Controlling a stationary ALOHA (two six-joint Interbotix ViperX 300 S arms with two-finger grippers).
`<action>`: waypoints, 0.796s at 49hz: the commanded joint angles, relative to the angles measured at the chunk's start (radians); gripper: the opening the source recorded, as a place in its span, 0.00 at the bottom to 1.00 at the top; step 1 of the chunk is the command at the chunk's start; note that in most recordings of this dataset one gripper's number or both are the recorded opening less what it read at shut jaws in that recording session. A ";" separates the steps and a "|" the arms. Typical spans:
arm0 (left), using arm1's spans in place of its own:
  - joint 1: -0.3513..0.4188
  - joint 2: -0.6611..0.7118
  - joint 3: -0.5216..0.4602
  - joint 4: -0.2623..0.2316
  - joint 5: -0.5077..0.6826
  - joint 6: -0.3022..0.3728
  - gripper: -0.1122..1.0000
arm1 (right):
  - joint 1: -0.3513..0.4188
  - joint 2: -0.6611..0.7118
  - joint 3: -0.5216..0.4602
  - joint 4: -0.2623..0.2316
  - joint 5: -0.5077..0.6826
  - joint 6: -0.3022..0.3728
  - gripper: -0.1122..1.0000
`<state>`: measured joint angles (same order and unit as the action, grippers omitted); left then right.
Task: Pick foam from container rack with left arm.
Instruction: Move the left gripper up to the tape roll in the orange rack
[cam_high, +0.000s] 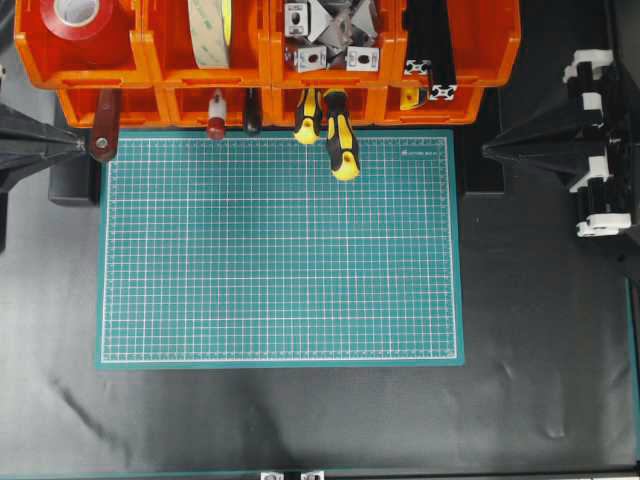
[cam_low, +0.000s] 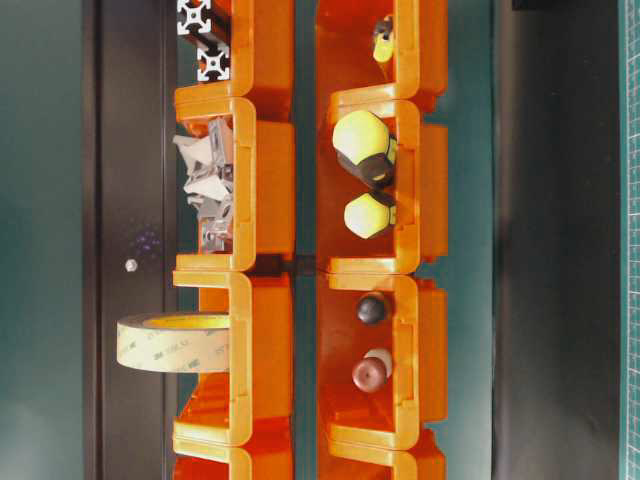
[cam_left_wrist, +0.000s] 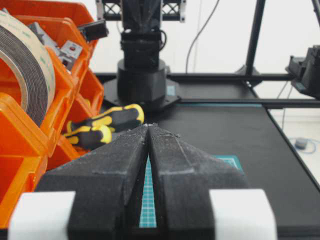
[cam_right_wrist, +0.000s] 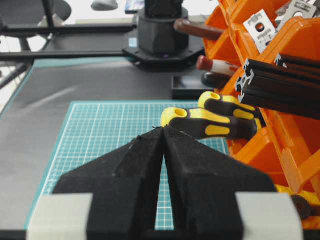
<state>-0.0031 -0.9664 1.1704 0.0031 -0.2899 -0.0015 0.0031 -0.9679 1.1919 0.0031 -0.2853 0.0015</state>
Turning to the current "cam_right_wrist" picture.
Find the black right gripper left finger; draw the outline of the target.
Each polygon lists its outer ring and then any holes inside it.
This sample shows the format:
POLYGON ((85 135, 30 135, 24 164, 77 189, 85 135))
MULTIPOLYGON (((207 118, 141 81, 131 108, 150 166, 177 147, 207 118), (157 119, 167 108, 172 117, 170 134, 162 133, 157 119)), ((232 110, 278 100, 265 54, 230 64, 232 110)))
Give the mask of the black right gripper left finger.
POLYGON ((89 240, 138 240, 155 228, 163 128, 63 174, 54 194, 92 193, 89 240))

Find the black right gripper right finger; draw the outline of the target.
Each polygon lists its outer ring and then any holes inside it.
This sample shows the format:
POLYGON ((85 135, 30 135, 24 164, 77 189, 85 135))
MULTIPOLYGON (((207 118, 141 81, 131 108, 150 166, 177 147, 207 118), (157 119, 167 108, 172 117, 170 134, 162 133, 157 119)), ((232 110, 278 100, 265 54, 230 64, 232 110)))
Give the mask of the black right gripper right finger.
POLYGON ((188 240, 241 240, 236 192, 275 192, 271 178, 170 126, 163 129, 174 226, 188 240))

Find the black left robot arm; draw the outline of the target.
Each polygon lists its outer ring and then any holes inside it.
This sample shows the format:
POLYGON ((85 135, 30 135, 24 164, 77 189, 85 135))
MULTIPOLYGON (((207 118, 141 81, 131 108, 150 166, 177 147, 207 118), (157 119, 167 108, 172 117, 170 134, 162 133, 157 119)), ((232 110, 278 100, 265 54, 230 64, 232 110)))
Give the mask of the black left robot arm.
POLYGON ((136 29, 124 36, 123 54, 138 68, 149 72, 175 72, 195 65, 204 53, 200 38, 174 28, 178 19, 188 20, 181 0, 147 0, 137 14, 136 29))

